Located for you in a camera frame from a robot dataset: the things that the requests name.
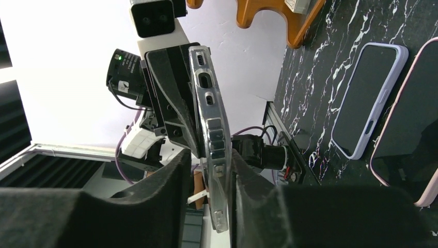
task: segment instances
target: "phone case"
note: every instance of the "phone case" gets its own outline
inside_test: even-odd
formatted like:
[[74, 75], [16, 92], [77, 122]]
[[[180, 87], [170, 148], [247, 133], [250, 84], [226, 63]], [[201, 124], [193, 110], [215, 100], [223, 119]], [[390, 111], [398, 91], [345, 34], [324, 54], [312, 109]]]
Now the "phone case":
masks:
[[379, 119], [380, 113], [383, 110], [383, 107], [385, 105], [386, 99], [389, 96], [389, 93], [391, 92], [395, 82], [397, 81], [398, 76], [400, 75], [401, 70], [404, 67], [404, 64], [406, 64], [406, 61], [408, 60], [409, 51], [407, 48], [400, 46], [400, 45], [393, 45], [393, 44], [382, 44], [382, 43], [376, 43], [376, 42], [369, 42], [364, 45], [364, 47], [361, 49], [361, 53], [359, 54], [359, 59], [356, 62], [356, 65], [354, 66], [353, 73], [351, 75], [351, 78], [348, 82], [347, 90], [343, 96], [340, 111], [342, 111], [342, 105], [345, 100], [346, 95], [348, 94], [348, 89], [350, 88], [351, 80], [354, 77], [354, 74], [356, 72], [357, 65], [361, 61], [361, 56], [364, 51], [364, 49], [369, 46], [374, 45], [378, 47], [384, 47], [384, 48], [392, 48], [397, 51], [396, 59], [394, 60], [394, 64], [391, 67], [391, 71], [389, 71], [388, 76], [386, 77], [385, 82], [382, 85], [382, 88], [380, 89], [379, 95], [376, 98], [376, 101], [372, 107], [372, 110], [368, 116], [367, 122], [364, 125], [364, 129], [362, 131], [362, 134], [359, 138], [359, 141], [357, 142], [356, 148], [354, 149], [351, 156], [347, 155], [345, 151], [336, 143], [336, 140], [333, 137], [333, 130], [335, 130], [336, 127], [336, 121], [338, 119], [338, 116], [335, 119], [335, 123], [333, 125], [332, 133], [331, 133], [331, 140], [332, 143], [344, 154], [345, 157], [351, 160], [357, 160], [362, 157], [362, 154], [364, 153], [364, 150], [368, 144], [368, 141], [371, 137], [372, 131], [374, 130], [374, 127], [376, 126], [376, 122]]
[[[397, 102], [399, 101], [400, 96], [401, 96], [401, 93], [403, 92], [403, 89], [404, 89], [404, 87], [405, 87], [405, 85], [406, 85], [406, 83], [407, 83], [407, 81], [408, 81], [408, 79], [409, 79], [409, 77], [410, 77], [412, 71], [414, 70], [414, 67], [415, 67], [415, 65], [416, 65], [416, 63], [417, 63], [417, 61], [418, 61], [418, 58], [420, 57], [420, 55], [421, 55], [422, 51], [424, 50], [424, 48], [425, 48], [428, 44], [430, 44], [430, 43], [432, 43], [432, 42], [438, 42], [438, 37], [432, 38], [432, 39], [430, 39], [429, 41], [427, 41], [427, 42], [421, 47], [420, 51], [418, 51], [417, 55], [415, 56], [415, 59], [414, 59], [414, 61], [412, 62], [411, 68], [409, 69], [409, 72], [408, 72], [408, 74], [406, 75], [406, 78], [404, 79], [404, 81], [403, 81], [403, 83], [402, 83], [402, 85], [401, 85], [401, 87], [400, 87], [400, 90], [398, 91], [398, 94], [397, 94], [397, 96], [396, 96], [395, 102], [394, 102], [393, 106], [391, 107], [391, 110], [389, 111], [388, 118], [386, 119], [386, 122], [385, 122], [385, 125], [383, 126], [382, 132], [380, 133], [380, 137], [382, 137], [382, 135], [385, 134], [385, 130], [386, 130], [386, 127], [387, 127], [387, 125], [388, 125], [388, 123], [389, 123], [389, 120], [391, 119], [391, 115], [393, 114], [393, 111], [394, 111], [395, 107], [397, 106]], [[372, 152], [372, 155], [371, 155], [371, 161], [373, 160], [374, 155], [375, 155], [375, 153], [376, 153], [376, 150], [377, 150], [377, 148], [379, 147], [379, 143], [380, 143], [380, 139], [378, 139], [377, 142], [376, 142], [376, 147], [374, 148], [374, 151]], [[370, 162], [369, 167], [370, 167], [370, 170], [371, 170], [372, 174], [373, 174], [373, 175], [374, 175], [374, 176], [375, 176], [375, 177], [376, 177], [376, 178], [377, 178], [377, 179], [378, 179], [383, 185], [385, 185], [385, 186], [389, 186], [389, 184], [388, 184], [385, 180], [383, 180], [383, 178], [381, 178], [381, 177], [380, 177], [380, 176], [379, 176], [379, 175], [373, 170], [371, 162]], [[438, 170], [436, 170], [435, 173], [433, 174], [431, 180], [429, 181], [428, 185], [427, 185], [426, 188], [425, 188], [425, 191], [423, 192], [423, 194], [422, 194], [422, 196], [420, 197], [420, 199], [419, 199], [417, 202], [415, 202], [415, 205], [418, 206], [418, 207], [426, 207], [426, 206], [430, 205], [430, 204], [435, 200], [435, 198], [436, 198], [437, 195], [438, 195]]]
[[189, 48], [192, 87], [194, 88], [202, 127], [205, 158], [201, 159], [210, 194], [210, 213], [218, 233], [228, 230], [227, 190], [231, 173], [231, 134], [222, 95], [217, 84], [210, 49]]

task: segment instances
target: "black marble surface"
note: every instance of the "black marble surface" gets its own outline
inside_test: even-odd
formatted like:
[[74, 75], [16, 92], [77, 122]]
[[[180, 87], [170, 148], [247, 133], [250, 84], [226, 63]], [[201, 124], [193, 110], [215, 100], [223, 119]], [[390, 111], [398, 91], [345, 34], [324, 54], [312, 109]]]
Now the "black marble surface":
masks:
[[[305, 45], [286, 50], [274, 105], [322, 185], [379, 185], [368, 170], [375, 142], [415, 55], [435, 36], [438, 0], [333, 0], [326, 2], [312, 24]], [[331, 131], [359, 52], [367, 42], [403, 45], [410, 55], [364, 155], [348, 160], [331, 143]], [[437, 205], [419, 208], [435, 237]]]

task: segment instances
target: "phone camera cutout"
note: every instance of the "phone camera cutout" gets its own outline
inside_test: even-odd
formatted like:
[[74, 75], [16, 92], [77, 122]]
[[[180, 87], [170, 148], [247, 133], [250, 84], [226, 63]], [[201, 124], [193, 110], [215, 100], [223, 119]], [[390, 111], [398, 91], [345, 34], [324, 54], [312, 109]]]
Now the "phone camera cutout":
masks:
[[200, 66], [205, 65], [204, 57], [203, 57], [202, 55], [199, 54], [199, 55], [197, 56], [197, 58], [198, 58], [198, 64], [199, 64]]
[[211, 82], [211, 77], [208, 75], [208, 73], [201, 73], [198, 76], [199, 78], [199, 84], [202, 88], [208, 89], [213, 87], [213, 83]]
[[207, 101], [207, 105], [213, 105], [214, 101], [213, 101], [213, 97], [211, 96], [206, 96], [206, 101]]
[[369, 123], [368, 123], [368, 126], [367, 126], [367, 129], [365, 130], [365, 134], [369, 134], [369, 132], [371, 131], [371, 128], [372, 128], [372, 125], [374, 124], [374, 121], [373, 120], [371, 120]]

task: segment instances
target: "pink phone case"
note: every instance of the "pink phone case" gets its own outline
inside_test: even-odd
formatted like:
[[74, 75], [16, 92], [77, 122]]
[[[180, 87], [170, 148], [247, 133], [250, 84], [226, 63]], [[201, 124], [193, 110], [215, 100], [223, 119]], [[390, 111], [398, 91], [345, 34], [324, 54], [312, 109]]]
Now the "pink phone case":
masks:
[[[386, 119], [385, 125], [383, 126], [382, 132], [380, 133], [380, 137], [382, 137], [385, 133], [386, 130], [386, 126], [388, 125], [389, 120], [391, 119], [391, 115], [393, 113], [393, 110], [395, 109], [395, 107], [397, 106], [397, 102], [401, 96], [401, 93], [403, 92], [404, 86], [406, 85], [411, 72], [414, 70], [414, 67], [417, 63], [418, 58], [420, 57], [423, 49], [430, 43], [432, 42], [438, 42], [438, 37], [432, 38], [430, 40], [428, 40], [420, 49], [420, 51], [418, 51], [418, 54], [416, 55], [414, 61], [412, 62], [411, 68], [409, 69], [409, 72], [406, 76], [406, 78], [403, 81], [403, 84], [400, 87], [400, 90], [398, 91], [397, 97], [395, 99], [395, 102], [391, 108], [391, 110], [389, 111], [389, 115], [388, 118]], [[379, 143], [380, 143], [380, 139], [376, 142], [376, 147], [374, 148], [374, 151], [372, 152], [371, 155], [371, 161], [374, 158], [374, 154], [377, 150], [377, 148], [379, 147]], [[372, 164], [370, 163], [370, 170], [372, 172], [372, 174], [385, 186], [389, 186], [389, 184], [383, 180], [372, 168]], [[430, 205], [436, 198], [436, 196], [438, 195], [438, 169], [435, 171], [435, 173], [433, 174], [431, 180], [429, 181], [428, 185], [426, 186], [423, 194], [421, 195], [420, 199], [415, 202], [415, 205], [418, 207], [426, 207], [428, 205]]]

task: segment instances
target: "black camera module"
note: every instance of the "black camera module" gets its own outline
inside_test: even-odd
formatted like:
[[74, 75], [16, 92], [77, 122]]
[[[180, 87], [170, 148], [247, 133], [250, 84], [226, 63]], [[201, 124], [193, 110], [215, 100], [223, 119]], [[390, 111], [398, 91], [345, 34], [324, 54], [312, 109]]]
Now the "black camera module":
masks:
[[111, 57], [106, 86], [119, 101], [118, 96], [136, 101], [136, 105], [152, 107], [146, 86], [140, 56], [116, 49]]
[[137, 34], [141, 38], [170, 34], [175, 31], [174, 4], [170, 0], [134, 4], [131, 13]]

